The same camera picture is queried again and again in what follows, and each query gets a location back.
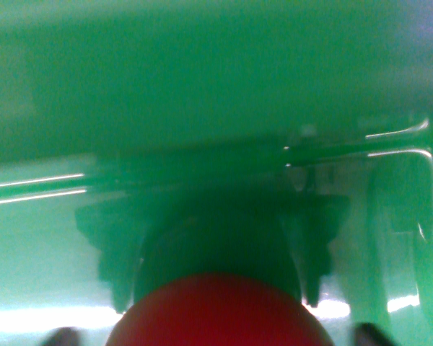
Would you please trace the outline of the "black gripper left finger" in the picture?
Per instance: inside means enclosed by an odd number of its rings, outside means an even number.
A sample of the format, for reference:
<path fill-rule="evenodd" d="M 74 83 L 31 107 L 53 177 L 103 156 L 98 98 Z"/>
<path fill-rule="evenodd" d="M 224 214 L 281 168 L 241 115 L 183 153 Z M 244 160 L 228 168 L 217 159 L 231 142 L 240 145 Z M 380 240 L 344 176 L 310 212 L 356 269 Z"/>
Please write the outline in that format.
<path fill-rule="evenodd" d="M 80 346 L 82 337 L 79 330 L 73 327 L 62 327 L 47 336 L 40 346 Z"/>

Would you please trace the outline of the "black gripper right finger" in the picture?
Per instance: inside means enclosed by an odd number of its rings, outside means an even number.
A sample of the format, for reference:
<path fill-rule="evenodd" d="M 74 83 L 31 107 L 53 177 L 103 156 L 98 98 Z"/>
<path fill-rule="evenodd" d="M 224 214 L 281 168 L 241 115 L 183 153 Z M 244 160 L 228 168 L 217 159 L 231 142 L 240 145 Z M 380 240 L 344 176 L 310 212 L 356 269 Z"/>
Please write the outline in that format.
<path fill-rule="evenodd" d="M 385 333 L 373 323 L 360 323 L 354 327 L 353 345 L 355 346 L 395 346 Z"/>

